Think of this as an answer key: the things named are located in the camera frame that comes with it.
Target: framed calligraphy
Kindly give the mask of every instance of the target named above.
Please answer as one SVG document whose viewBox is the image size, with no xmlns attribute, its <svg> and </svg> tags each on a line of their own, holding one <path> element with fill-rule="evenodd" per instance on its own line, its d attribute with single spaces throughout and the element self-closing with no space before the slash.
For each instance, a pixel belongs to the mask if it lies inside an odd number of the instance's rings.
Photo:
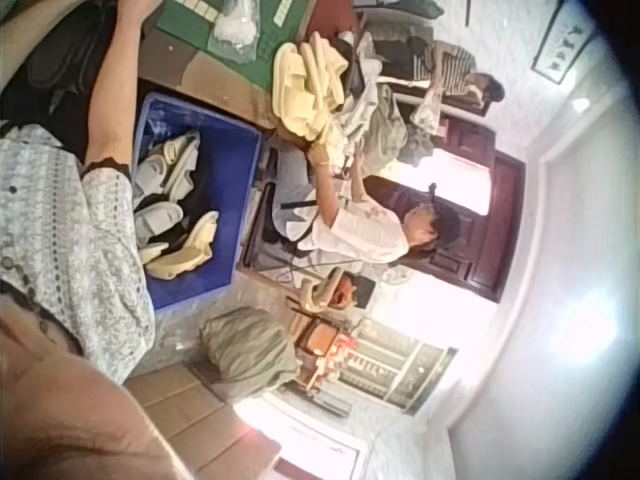
<svg viewBox="0 0 640 480">
<path fill-rule="evenodd" d="M 579 2 L 560 0 L 531 67 L 558 85 L 597 35 L 595 22 Z"/>
</svg>

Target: worker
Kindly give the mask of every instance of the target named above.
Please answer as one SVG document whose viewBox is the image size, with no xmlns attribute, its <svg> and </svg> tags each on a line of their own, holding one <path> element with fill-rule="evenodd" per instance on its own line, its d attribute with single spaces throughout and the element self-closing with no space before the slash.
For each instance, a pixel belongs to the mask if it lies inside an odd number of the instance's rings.
<svg viewBox="0 0 640 480">
<path fill-rule="evenodd" d="M 304 153 L 280 147 L 272 211 L 275 228 L 296 242 L 298 250 L 320 249 L 369 263 L 391 263 L 410 248 L 435 249 L 458 237 L 458 214 L 444 204 L 419 205 L 399 219 L 368 196 L 361 153 L 355 156 L 350 184 L 338 188 L 323 145 L 312 145 L 306 157 L 315 186 L 308 180 Z"/>
<path fill-rule="evenodd" d="M 383 58 L 382 75 L 404 81 L 431 82 L 429 88 L 445 95 L 473 93 L 481 104 L 501 102 L 502 84 L 488 73 L 478 72 L 475 57 L 462 47 L 440 40 L 409 37 L 406 42 L 379 40 L 376 53 Z"/>
<path fill-rule="evenodd" d="M 41 0 L 2 27 L 1 87 L 78 3 Z M 118 385 L 154 341 L 129 163 L 141 26 L 160 3 L 119 0 L 82 162 L 38 125 L 1 129 L 3 479 L 191 478 Z"/>
</svg>

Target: green table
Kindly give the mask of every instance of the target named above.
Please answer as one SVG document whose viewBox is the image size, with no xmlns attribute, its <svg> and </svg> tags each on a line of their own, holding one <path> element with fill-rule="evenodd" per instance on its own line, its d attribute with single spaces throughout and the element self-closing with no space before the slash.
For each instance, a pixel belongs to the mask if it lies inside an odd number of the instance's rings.
<svg viewBox="0 0 640 480">
<path fill-rule="evenodd" d="M 204 1 L 217 11 L 220 11 L 224 4 L 224 0 Z M 166 11 L 158 23 L 158 28 L 210 55 L 262 90 L 270 92 L 275 52 L 283 43 L 296 41 L 312 0 L 292 0 L 282 26 L 278 26 L 274 21 L 281 2 L 261 0 L 257 55 L 254 61 L 245 64 L 227 60 L 209 51 L 207 45 L 213 24 L 182 3 L 193 5 L 194 2 L 167 1 Z"/>
</svg>

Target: black bag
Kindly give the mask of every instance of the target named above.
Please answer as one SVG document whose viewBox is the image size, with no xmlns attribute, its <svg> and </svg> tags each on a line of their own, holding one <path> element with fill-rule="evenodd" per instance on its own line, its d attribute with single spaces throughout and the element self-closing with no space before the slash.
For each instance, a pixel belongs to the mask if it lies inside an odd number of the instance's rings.
<svg viewBox="0 0 640 480">
<path fill-rule="evenodd" d="M 149 17 L 150 32 L 164 4 Z M 67 93 L 91 94 L 100 72 L 117 17 L 117 0 L 89 0 L 67 15 L 36 47 L 27 62 L 29 83 L 54 92 L 50 113 Z"/>
</svg>

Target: wooden door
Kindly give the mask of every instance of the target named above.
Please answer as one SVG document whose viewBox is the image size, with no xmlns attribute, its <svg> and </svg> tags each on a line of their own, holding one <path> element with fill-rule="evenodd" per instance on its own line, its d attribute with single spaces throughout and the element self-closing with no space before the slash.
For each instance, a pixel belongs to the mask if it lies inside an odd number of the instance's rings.
<svg viewBox="0 0 640 480">
<path fill-rule="evenodd" d="M 446 136 L 434 137 L 433 144 L 454 155 L 493 168 L 495 164 L 496 134 L 482 125 L 443 115 Z"/>
<path fill-rule="evenodd" d="M 400 259 L 400 263 L 498 301 L 517 239 L 524 192 L 524 165 L 499 154 L 492 178 L 488 215 L 480 215 L 439 198 L 439 202 L 449 205 L 460 216 L 460 237 L 448 247 L 439 248 L 429 258 L 410 251 Z M 382 177 L 367 177 L 365 187 L 372 198 L 394 211 L 400 219 L 427 200 L 426 193 Z"/>
</svg>

